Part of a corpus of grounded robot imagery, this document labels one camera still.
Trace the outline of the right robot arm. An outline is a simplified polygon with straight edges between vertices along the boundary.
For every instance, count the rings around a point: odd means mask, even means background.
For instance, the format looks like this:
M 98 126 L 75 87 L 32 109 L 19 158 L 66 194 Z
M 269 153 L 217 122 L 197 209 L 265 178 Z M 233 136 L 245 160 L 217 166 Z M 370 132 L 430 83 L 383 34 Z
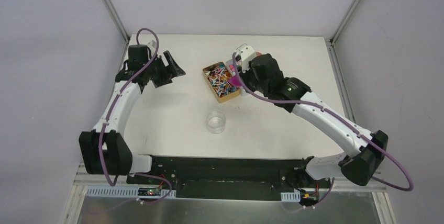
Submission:
M 233 54 L 235 78 L 240 86 L 254 95 L 263 94 L 263 101 L 273 103 L 306 120 L 333 140 L 342 152 L 325 157 L 309 156 L 297 167 L 297 180 L 311 187 L 324 178 L 346 178 L 366 186 L 386 157 L 388 136 L 382 131 L 370 131 L 338 114 L 301 80 L 285 77 L 276 59 L 270 54 L 244 57 Z

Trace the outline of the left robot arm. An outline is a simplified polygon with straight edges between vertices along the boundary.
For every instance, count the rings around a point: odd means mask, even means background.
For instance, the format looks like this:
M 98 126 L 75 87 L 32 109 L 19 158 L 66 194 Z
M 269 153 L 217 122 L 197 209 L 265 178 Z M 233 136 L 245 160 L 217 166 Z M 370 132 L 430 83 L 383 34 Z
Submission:
M 186 74 L 169 51 L 159 55 L 157 50 L 155 41 L 129 46 L 128 59 L 115 76 L 113 94 L 102 117 L 91 131 L 81 132 L 79 144 L 88 174 L 103 174 L 104 165 L 109 175 L 139 173 L 150 185 L 159 180 L 160 171 L 152 165 L 152 157 L 135 154 L 124 140 L 132 108 L 147 84 L 158 88 Z

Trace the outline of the magenta plastic scoop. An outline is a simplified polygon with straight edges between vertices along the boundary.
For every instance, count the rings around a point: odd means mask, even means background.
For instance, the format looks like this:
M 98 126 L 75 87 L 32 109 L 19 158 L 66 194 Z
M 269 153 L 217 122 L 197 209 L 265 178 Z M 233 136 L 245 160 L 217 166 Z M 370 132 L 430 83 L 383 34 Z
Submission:
M 235 87 L 242 87 L 242 83 L 240 80 L 240 75 L 234 75 L 229 80 L 228 83 Z

